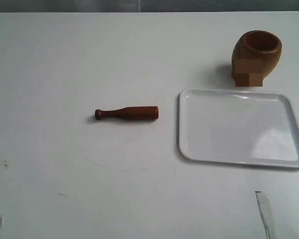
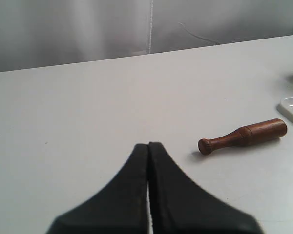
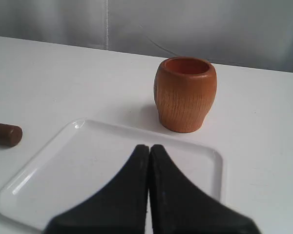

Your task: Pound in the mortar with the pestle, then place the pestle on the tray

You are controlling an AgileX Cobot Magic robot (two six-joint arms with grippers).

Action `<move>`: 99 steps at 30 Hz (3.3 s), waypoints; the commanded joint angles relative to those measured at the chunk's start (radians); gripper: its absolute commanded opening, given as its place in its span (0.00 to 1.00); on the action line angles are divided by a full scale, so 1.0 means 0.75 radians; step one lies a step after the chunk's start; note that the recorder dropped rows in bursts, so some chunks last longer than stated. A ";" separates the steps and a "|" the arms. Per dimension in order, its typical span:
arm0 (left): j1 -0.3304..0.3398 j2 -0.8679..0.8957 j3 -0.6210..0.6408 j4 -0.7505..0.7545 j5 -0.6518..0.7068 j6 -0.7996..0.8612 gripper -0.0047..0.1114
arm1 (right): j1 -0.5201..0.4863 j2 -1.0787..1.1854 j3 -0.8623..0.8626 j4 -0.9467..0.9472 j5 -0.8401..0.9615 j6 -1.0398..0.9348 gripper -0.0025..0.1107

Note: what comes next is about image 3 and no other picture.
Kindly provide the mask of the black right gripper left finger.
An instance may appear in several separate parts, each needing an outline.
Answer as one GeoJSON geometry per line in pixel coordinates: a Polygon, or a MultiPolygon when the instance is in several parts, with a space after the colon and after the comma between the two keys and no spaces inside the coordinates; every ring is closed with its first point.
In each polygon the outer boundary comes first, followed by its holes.
{"type": "Polygon", "coordinates": [[[143,234],[149,147],[137,145],[121,170],[96,194],[52,218],[45,234],[143,234]]]}

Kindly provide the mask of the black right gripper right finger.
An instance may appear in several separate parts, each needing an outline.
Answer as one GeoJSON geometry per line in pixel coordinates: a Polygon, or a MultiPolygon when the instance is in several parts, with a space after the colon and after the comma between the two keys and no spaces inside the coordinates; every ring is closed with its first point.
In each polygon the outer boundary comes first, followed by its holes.
{"type": "Polygon", "coordinates": [[[149,195],[155,234],[258,234],[255,222],[194,185],[162,145],[149,154],[149,195]]]}

